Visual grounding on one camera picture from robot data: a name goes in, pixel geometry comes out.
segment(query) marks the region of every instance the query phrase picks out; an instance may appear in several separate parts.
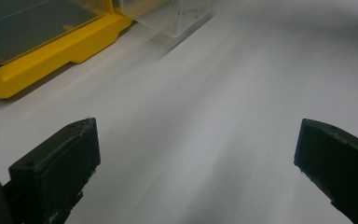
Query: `yellow container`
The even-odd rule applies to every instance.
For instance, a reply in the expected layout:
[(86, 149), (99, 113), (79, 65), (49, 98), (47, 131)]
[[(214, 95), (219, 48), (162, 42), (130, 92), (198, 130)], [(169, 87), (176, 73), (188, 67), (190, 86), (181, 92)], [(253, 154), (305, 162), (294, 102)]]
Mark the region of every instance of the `yellow container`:
[(105, 13), (70, 33), (0, 66), (0, 99), (8, 98), (66, 63), (82, 63), (117, 40), (131, 19), (104, 0)]

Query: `white surface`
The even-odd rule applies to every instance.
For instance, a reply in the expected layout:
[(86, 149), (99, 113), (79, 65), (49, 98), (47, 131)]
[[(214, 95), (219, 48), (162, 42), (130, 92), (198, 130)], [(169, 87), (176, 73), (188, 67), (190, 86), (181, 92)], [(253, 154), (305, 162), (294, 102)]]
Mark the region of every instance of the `white surface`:
[(187, 39), (136, 24), (85, 63), (0, 101), (0, 181), (90, 116), (102, 165), (68, 224), (350, 223), (293, 157), (303, 118), (358, 136), (358, 1), (219, 6)]

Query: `clear plastic box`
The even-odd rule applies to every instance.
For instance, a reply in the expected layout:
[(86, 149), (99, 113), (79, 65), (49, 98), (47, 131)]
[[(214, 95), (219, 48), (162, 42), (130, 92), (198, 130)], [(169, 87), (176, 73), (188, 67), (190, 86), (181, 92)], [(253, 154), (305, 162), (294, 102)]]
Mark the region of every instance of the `clear plastic box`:
[(211, 12), (217, 0), (120, 0), (123, 14), (161, 31), (178, 36)]
[(104, 12), (103, 0), (0, 0), (0, 65)]

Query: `white tabletop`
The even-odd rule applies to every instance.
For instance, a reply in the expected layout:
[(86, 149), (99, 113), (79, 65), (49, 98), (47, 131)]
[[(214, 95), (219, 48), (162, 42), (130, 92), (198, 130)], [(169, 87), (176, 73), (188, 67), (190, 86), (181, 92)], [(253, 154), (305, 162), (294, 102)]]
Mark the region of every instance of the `white tabletop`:
[(0, 100), (0, 181), (94, 117), (102, 164), (68, 224), (351, 223), (293, 160), (304, 118), (358, 136), (358, 1), (225, 0), (204, 22), (135, 24)]

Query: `yellow frame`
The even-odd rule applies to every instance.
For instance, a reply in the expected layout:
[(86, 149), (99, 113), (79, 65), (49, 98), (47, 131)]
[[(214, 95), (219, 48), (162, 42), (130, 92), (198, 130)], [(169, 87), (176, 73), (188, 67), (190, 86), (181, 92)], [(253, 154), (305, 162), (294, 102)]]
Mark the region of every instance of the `yellow frame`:
[(0, 66), (0, 99), (8, 98), (66, 63), (82, 63), (114, 43), (132, 20), (114, 11), (104, 0), (106, 13), (19, 59)]

